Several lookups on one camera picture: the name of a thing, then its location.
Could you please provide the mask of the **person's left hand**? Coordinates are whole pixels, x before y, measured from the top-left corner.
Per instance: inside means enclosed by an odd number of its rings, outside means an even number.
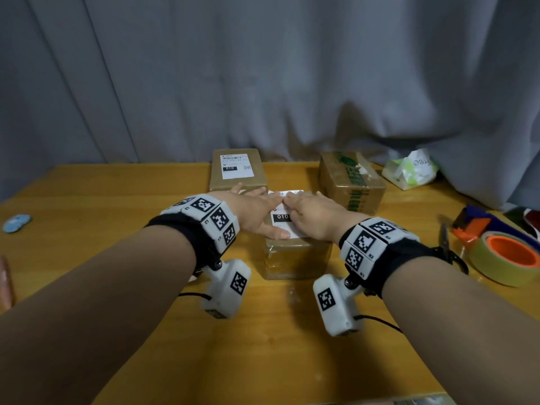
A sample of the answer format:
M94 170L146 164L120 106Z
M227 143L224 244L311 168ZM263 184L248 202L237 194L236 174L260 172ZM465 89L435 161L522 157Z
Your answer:
M267 215L283 202L283 197L279 193L268 194L265 187L245 194L233 194L230 191L213 191L209 192L208 195L227 204L238 218L241 231L255 234L258 234L258 228L261 224L266 224L265 218Z

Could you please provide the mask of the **white shipping label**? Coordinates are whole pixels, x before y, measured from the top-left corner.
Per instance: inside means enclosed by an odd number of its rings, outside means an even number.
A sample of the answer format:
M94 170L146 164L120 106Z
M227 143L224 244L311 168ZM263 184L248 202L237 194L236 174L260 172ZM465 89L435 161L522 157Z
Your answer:
M290 208L283 202L269 213L269 220L272 226L288 232L287 240L308 238L307 234L292 221Z

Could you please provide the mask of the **taped brown cardboard box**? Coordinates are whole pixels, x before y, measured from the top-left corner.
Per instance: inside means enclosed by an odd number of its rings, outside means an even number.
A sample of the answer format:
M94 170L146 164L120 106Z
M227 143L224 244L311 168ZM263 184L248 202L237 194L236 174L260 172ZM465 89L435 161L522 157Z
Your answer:
M265 218L271 224L269 214ZM266 280L308 280L322 276L333 244L314 238L265 239L261 275Z

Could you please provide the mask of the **person's left forearm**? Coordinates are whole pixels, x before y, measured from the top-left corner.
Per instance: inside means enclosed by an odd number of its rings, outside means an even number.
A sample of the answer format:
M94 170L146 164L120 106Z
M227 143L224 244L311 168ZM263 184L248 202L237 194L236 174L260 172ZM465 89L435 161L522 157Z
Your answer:
M180 232L146 227L0 315L0 405L91 405L195 265Z

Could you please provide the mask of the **brown box with white label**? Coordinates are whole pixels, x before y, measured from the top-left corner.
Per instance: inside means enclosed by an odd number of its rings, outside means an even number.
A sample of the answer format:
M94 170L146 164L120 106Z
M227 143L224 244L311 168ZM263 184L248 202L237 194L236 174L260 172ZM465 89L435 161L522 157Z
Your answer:
M241 183L241 193L268 188L259 151L255 148L215 149L209 191L227 191Z

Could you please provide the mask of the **white marker wrist band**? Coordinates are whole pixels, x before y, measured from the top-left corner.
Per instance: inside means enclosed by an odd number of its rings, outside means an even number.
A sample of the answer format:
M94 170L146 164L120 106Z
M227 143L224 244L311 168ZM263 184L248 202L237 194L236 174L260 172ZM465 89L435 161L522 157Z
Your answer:
M382 298L385 283L405 263L416 258L443 259L437 248L394 222L373 217L350 227L340 239L340 257L369 295Z
M153 217L146 227L166 226L184 235L196 258L195 272L217 271L221 258L240 231L237 216L226 202L208 194L186 197Z

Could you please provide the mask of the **brown box with green tape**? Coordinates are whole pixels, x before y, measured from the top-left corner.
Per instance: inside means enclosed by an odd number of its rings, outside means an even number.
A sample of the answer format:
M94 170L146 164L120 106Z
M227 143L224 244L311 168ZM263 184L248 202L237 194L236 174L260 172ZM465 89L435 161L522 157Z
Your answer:
M320 192L346 210L374 216L386 184L360 152L322 152Z

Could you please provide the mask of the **white green tissue packet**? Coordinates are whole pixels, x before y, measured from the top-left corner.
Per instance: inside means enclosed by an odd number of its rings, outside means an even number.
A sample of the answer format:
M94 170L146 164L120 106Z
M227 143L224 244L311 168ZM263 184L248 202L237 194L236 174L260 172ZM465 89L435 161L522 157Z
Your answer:
M411 190L433 182L439 166L431 158L428 149L416 149L404 158L389 160L382 176L401 190Z

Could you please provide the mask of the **grey curtain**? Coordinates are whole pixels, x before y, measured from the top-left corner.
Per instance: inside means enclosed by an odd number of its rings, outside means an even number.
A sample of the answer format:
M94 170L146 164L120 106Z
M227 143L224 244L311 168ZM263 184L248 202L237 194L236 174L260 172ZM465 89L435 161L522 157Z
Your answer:
M64 163L426 147L540 210L540 0L0 0L0 199Z

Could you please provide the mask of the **black scissors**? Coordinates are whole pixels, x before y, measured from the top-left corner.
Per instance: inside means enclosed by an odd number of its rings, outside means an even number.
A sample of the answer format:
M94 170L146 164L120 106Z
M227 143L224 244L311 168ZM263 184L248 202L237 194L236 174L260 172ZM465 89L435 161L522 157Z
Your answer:
M438 234L438 246L435 248L435 251L437 252L439 258L446 261L449 265L456 263L463 274L467 276L469 275L469 268L467 264L450 248L448 227L444 223L442 223L440 226L440 231Z

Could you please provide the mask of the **orange blue tape dispenser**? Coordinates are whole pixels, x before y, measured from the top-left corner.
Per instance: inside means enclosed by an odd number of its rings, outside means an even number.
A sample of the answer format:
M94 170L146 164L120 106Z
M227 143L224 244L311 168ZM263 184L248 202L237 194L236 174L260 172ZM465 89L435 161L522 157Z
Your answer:
M467 204L451 225L451 232L465 244L480 238L486 231L497 231L512 235L540 253L540 242L538 240L480 206Z

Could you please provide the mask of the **yellow tape roll orange core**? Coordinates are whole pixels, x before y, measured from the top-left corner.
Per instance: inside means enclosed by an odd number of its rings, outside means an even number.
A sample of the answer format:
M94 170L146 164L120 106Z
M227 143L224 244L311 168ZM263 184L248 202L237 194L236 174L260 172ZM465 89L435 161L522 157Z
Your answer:
M540 252L501 231L486 231L469 248L468 258L483 276L505 286L522 287L540 275Z

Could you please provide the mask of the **small blue round object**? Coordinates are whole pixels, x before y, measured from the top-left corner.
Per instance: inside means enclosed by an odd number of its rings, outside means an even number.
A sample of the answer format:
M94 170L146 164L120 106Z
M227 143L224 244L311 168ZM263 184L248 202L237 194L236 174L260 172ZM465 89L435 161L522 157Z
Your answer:
M12 234L20 231L25 225L32 221L32 217L28 214L17 214L7 219L3 226L2 231L7 234Z

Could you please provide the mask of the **dark red green object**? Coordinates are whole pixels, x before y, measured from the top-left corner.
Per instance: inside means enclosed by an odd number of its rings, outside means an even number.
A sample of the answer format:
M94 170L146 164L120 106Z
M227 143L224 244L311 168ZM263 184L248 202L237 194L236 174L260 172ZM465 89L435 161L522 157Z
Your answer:
M503 215L540 242L540 211L515 207Z

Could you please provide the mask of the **pink object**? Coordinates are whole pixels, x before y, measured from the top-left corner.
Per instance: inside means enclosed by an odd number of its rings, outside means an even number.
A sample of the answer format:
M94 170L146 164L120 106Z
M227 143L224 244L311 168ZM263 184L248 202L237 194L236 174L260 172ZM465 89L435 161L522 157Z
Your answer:
M0 303L4 311L11 309L16 303L11 270L8 260L3 255L0 255Z

